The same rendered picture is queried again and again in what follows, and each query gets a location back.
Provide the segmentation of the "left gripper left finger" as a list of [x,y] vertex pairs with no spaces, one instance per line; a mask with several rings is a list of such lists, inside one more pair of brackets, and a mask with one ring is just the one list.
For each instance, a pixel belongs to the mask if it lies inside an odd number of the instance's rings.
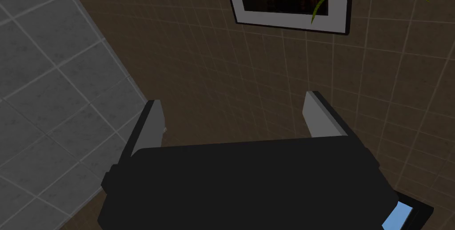
[[165,131],[160,100],[147,101],[122,151],[119,164],[128,161],[140,149],[160,147]]

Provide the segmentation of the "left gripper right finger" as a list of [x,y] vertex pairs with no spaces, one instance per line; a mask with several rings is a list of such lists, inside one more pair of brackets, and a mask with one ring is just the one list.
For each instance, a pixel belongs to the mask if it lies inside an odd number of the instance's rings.
[[359,144],[359,138],[319,91],[307,91],[302,115],[310,137],[305,144]]

